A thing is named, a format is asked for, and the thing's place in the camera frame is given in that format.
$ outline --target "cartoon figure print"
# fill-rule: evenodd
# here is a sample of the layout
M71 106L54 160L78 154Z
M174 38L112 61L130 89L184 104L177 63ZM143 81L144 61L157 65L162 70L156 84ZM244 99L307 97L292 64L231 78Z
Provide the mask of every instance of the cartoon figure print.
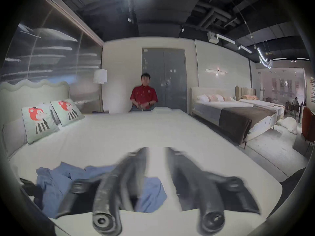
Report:
M45 130L48 130L48 123L45 121L44 117L47 116L46 113L41 108L29 108L28 112L30 113L30 118L35 121L36 126L36 134L39 132L43 132Z
M73 110L73 106L69 102L59 101L58 103L62 107L63 110L68 112L69 120L71 120L71 118L74 119L74 118L79 117L77 112Z

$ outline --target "person sitting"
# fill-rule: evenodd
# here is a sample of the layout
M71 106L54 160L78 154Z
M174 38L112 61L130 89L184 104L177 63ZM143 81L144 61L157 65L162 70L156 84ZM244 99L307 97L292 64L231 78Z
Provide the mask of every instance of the person sitting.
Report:
M297 100L297 97L292 101L292 104L295 105L295 106L299 106L299 102Z
M157 102L155 89L149 87L151 76L148 73L141 75L142 85L132 90L130 100L132 101L132 111L151 111Z

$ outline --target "headboard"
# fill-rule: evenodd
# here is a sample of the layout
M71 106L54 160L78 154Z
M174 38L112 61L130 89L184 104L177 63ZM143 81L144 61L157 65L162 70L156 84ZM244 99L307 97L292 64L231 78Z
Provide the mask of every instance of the headboard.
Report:
M189 89L189 98L190 98L190 106L189 106L189 114L192 114L192 107L194 102L198 100L198 96L202 94L220 94L222 96L231 96L228 90L222 88L200 88L193 87Z
M236 100L241 99L242 95L249 94L249 95L256 95L256 89L253 88L241 88L239 86L235 86L235 97Z
M33 107L53 100L67 99L69 96L70 88L65 81L53 84L48 80L37 83L22 80L16 85L2 82L0 84L1 131L4 124L22 117L21 108Z

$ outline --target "double door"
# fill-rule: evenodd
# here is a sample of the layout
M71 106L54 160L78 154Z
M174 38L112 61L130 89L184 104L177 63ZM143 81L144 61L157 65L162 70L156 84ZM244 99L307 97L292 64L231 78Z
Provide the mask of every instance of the double door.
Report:
M149 73L151 76L149 85L157 93L156 107L187 112L185 50L143 48L142 73Z

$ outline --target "window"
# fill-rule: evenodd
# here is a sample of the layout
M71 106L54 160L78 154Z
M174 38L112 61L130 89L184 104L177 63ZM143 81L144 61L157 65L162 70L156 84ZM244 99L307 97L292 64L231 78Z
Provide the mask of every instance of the window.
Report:
M271 80L272 80L273 91L275 91L277 90L277 79L271 78Z
M284 79L280 79L280 91L284 91Z
M292 80L288 80L288 92L292 92Z
M0 82L23 79L52 83L66 81L71 99L84 102L81 112L100 111L102 46L45 0L34 0L21 19L0 70Z

